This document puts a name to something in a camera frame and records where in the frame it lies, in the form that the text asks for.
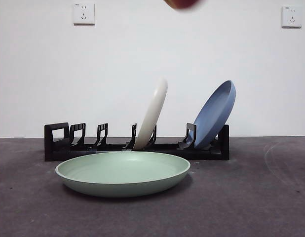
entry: wall socket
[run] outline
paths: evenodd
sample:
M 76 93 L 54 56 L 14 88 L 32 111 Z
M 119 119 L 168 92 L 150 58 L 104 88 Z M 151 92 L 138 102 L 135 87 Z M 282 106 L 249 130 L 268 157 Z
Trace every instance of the wall socket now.
M 74 24 L 95 25 L 95 12 L 93 2 L 74 3 Z
M 282 27 L 300 28 L 302 27 L 302 7 L 283 6 L 282 7 Z

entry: plate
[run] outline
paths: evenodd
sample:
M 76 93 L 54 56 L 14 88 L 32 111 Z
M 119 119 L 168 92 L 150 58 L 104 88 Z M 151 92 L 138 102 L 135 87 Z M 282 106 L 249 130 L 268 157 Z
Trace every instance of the plate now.
M 196 117 L 196 149 L 205 148 L 216 137 L 226 123 L 236 99 L 236 89 L 231 80 L 221 84 L 206 101 Z M 187 142 L 192 141 L 189 133 Z
M 56 167 L 63 183 L 98 197 L 135 197 L 164 191 L 178 184 L 190 163 L 153 152 L 109 152 L 70 159 Z
M 141 129 L 138 133 L 138 137 L 135 141 L 133 150 L 138 151 L 143 149 L 149 142 L 154 127 L 157 124 L 164 99 L 166 98 L 168 89 L 168 83 L 165 79 L 161 79 L 157 88 L 153 93 L 153 98 L 148 106 L 145 118 L 143 120 Z

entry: blue plate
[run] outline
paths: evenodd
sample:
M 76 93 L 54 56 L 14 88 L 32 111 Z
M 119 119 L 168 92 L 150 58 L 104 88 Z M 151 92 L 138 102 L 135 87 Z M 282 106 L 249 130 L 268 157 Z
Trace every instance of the blue plate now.
M 225 81 L 218 87 L 207 100 L 196 117 L 196 141 L 194 147 L 206 147 L 223 128 L 227 121 L 236 99 L 236 89 L 231 80 Z M 189 133 L 187 142 L 192 141 L 192 132 Z

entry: black dish rack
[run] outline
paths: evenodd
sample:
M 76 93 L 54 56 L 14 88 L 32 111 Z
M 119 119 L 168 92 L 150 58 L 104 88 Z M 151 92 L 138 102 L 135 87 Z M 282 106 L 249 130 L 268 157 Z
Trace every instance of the black dish rack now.
M 44 127 L 44 148 L 45 161 L 65 161 L 79 156 L 116 152 L 116 151 L 131 151 L 135 144 L 136 123 L 132 125 L 131 139 L 126 144 L 109 144 L 107 143 L 108 124 L 98 125 L 97 139 L 93 144 L 84 142 L 86 124 L 74 124 L 70 126 L 67 122 L 47 124 Z M 64 137 L 60 140 L 53 138 L 53 131 L 63 129 Z M 75 131 L 82 130 L 82 135 L 77 142 L 74 143 Z M 192 131 L 192 142 L 187 143 L 189 131 Z M 187 123 L 186 136 L 182 141 L 177 143 L 156 143 L 157 126 L 155 126 L 152 137 L 148 144 L 142 149 L 145 152 L 158 152 L 179 156 L 188 160 L 193 159 L 210 159 L 210 160 L 229 160 L 229 126 L 224 125 L 208 147 L 197 150 L 194 148 L 196 140 L 196 125 Z

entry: concrete floor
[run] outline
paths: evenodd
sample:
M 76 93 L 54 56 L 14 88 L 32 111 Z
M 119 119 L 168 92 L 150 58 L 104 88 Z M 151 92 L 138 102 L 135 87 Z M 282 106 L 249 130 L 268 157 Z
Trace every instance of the concrete floor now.
M 230 158 L 110 199 L 65 187 L 43 139 L 0 139 L 0 237 L 305 237 L 305 137 L 234 137 Z

